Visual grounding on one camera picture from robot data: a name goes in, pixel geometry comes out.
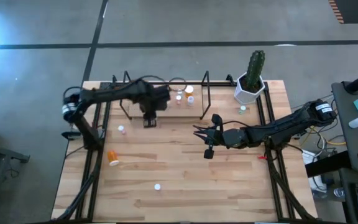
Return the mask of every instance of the wooden table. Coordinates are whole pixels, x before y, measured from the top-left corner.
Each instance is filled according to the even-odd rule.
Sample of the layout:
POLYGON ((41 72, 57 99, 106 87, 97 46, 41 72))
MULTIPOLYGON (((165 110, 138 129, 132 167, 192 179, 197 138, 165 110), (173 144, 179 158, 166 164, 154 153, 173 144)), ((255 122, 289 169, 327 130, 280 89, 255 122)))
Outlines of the wooden table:
MULTIPOLYGON (((85 82, 84 87, 98 88, 99 84, 85 82)), ((276 119, 290 114, 284 82, 268 81, 268 85, 276 119)), ((203 120, 159 118, 158 126, 152 129, 144 129, 140 118, 128 120, 119 102, 113 102, 93 221, 277 221, 267 161, 257 158, 264 154, 264 147, 227 150, 219 146, 214 148, 213 160, 206 160, 203 153, 207 145, 193 135, 195 129, 191 125, 211 125, 213 113, 221 115, 224 122, 239 120, 249 125, 260 124, 256 104, 248 105, 246 112, 240 115, 233 94, 233 87, 211 87, 211 107, 203 120), (117 130, 119 125, 125 126, 126 135, 117 130), (108 165, 106 152, 111 150, 120 160, 116 167, 108 165), (154 190, 155 184, 161 185, 161 191, 154 190)), ((93 119, 94 109, 92 106, 86 113, 88 122, 93 119)), ((230 123, 225 128, 239 126, 230 123)), ((67 153, 82 144, 82 140, 70 142, 67 153)), ((52 218, 62 214, 78 193, 85 157, 86 151, 82 150, 66 159, 52 218)), ((292 192, 307 211, 317 217, 301 153, 288 147, 283 150, 283 157, 292 192)), ((85 209, 88 209, 89 194, 90 191, 85 209)), ((288 217, 282 192, 280 198, 288 217)))

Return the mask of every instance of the bottle cap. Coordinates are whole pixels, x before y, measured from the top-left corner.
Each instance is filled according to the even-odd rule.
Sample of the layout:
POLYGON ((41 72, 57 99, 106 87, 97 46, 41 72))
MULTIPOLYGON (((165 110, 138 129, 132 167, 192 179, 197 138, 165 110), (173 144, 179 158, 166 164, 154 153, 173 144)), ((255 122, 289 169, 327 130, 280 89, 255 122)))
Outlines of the bottle cap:
POLYGON ((109 163, 109 165, 110 166, 115 166, 115 165, 117 165, 119 163, 119 161, 111 161, 110 163, 109 163))
POLYGON ((194 91, 194 88, 192 86, 187 86, 185 92, 192 93, 194 91))
POLYGON ((161 190, 161 185, 160 184, 155 184, 154 189, 155 190, 161 190))
POLYGON ((189 96, 189 98, 187 98, 187 102, 194 103, 194 97, 189 96))

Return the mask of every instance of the white object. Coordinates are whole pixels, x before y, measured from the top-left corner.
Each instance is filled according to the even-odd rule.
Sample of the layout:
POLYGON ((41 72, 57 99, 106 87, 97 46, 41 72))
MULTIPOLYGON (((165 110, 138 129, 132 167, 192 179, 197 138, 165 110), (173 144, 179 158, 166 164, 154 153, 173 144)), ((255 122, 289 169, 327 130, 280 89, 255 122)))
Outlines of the white object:
POLYGON ((161 190, 161 185, 160 184, 155 184, 154 189, 155 190, 161 190))
POLYGON ((239 102, 241 105, 246 105, 249 103, 253 103, 256 101, 256 98, 262 93, 262 91, 265 89, 264 81, 262 80, 262 77, 259 77, 260 81, 260 90, 258 90, 256 93, 251 93, 248 91, 245 91, 241 88, 240 78, 246 76, 247 73, 245 72, 237 79, 237 87, 234 92, 234 98, 239 102))
POLYGON ((193 91, 194 91, 194 87, 188 85, 185 89, 185 93, 186 93, 186 96, 188 95, 192 95, 193 94, 193 91))
POLYGON ((177 104, 180 104, 181 102, 181 95, 177 95, 177 104))
POLYGON ((246 106, 244 105, 240 106, 239 114, 243 114, 244 112, 246 112, 246 109, 247 109, 246 106))
POLYGON ((193 103, 194 103, 194 97, 189 96, 189 98, 187 98, 187 105, 193 106, 193 103))
POLYGON ((351 128, 358 128, 358 118, 349 122, 349 127, 351 128))
POLYGON ((123 125, 118 126, 118 131, 120 131, 120 132, 121 132, 121 134, 125 134, 125 133, 126 133, 126 131, 125 131, 124 126, 123 126, 123 125))
MULTIPOLYGON (((309 164, 311 162, 313 162, 313 159, 315 157, 319 156, 319 154, 315 154, 315 153, 312 153, 312 152, 309 152, 309 151, 306 151, 306 150, 303 150, 303 154, 302 154, 302 157, 303 157, 303 163, 306 164, 309 164)), ((321 176, 318 175, 318 176, 315 176, 314 177, 314 180, 316 181, 316 184, 314 183, 313 181, 313 178, 310 177, 309 178, 309 185, 310 185, 310 188, 312 188, 313 190, 317 190, 317 191, 320 191, 320 192, 323 192, 323 193, 326 193, 327 192, 327 185, 323 183, 323 181, 321 181, 321 176)))
POLYGON ((109 163, 109 165, 110 166, 115 166, 115 165, 117 165, 119 163, 119 161, 111 161, 110 163, 109 163))

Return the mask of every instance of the concrete floor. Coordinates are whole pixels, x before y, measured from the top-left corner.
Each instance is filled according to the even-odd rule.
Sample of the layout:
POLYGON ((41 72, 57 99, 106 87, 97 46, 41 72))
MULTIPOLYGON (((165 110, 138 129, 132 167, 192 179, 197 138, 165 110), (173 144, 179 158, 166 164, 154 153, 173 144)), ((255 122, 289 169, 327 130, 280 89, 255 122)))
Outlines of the concrete floor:
MULTIPOLYGON (((101 0, 0 0, 0 44, 90 43, 101 0)), ((110 0, 99 42, 355 40, 327 0, 110 0)), ((266 52, 263 78, 284 80, 292 106, 328 95, 332 82, 358 77, 358 45, 98 49, 90 80, 212 80, 244 73, 251 53, 266 52)), ((31 155, 0 194, 0 223, 49 219, 67 146, 62 93, 80 85, 88 49, 0 50, 0 145, 31 155)), ((341 134, 340 127, 325 133, 341 134)), ((304 148, 317 150, 310 138, 304 148)), ((344 221, 337 202, 317 202, 323 220, 344 221)))

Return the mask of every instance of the black robotic arm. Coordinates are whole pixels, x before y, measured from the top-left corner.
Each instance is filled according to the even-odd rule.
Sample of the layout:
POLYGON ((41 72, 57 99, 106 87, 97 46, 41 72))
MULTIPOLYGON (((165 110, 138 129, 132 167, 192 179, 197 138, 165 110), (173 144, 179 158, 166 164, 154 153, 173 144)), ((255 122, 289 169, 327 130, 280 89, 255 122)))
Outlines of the black robotic arm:
POLYGON ((69 123, 74 123, 92 104, 127 99, 139 103, 140 110, 144 113, 145 128, 155 127, 155 112, 167 109, 169 91, 168 85, 155 88, 142 79, 112 90, 82 89, 63 100, 63 118, 69 123))
POLYGON ((214 114, 212 117, 214 126, 208 128, 194 126, 198 129, 194 132, 194 135, 200 137, 209 146, 205 151, 204 158, 212 159, 213 146, 243 149, 245 147, 257 147, 264 143, 270 149, 277 149, 290 142, 293 135, 305 133, 305 130, 310 126, 327 126, 335 118, 336 113, 326 101, 316 100, 305 103, 302 108, 294 113, 265 126, 248 126, 239 121, 223 123, 222 118, 218 114, 214 114), (244 127, 223 130, 224 124, 233 122, 241 123, 244 127))

